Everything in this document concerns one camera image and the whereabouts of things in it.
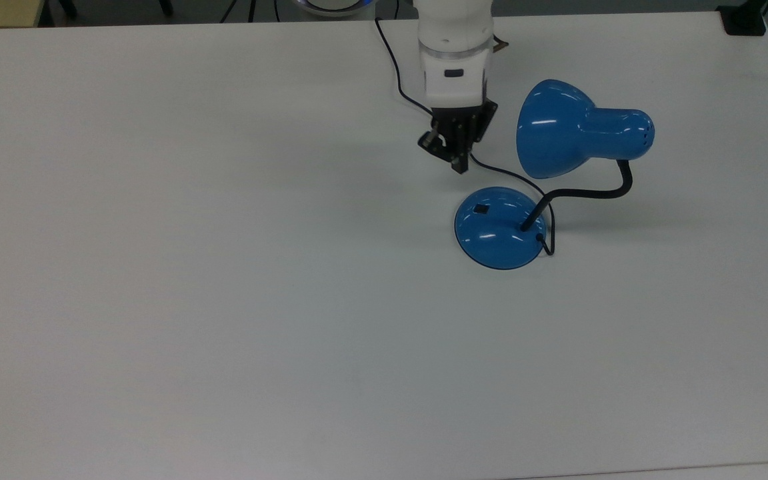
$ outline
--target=lamp base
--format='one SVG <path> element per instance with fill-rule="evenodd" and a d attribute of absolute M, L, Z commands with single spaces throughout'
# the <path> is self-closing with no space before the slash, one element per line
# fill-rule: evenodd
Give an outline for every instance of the lamp base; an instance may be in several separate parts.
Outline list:
<path fill-rule="evenodd" d="M 458 207 L 455 237 L 474 261 L 496 270 L 523 267 L 539 256 L 547 225 L 539 217 L 527 231 L 521 224 L 535 209 L 531 198 L 506 187 L 476 191 Z"/>

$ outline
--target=lamp shade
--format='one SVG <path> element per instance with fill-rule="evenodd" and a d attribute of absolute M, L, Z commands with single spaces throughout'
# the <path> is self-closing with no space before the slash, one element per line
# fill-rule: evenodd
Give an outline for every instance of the lamp shade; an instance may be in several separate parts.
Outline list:
<path fill-rule="evenodd" d="M 545 80 L 533 88 L 517 122 L 517 155 L 534 179 L 568 173 L 588 158 L 634 160 L 653 144 L 641 110 L 598 109 L 578 88 Z"/>

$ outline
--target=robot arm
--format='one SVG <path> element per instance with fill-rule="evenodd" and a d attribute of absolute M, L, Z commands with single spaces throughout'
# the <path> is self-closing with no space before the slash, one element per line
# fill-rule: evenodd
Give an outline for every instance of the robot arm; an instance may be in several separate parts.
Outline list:
<path fill-rule="evenodd" d="M 497 110 L 485 97 L 493 52 L 491 0 L 415 0 L 414 6 L 426 103 L 433 112 L 432 129 L 418 145 L 464 173 L 473 143 Z"/>

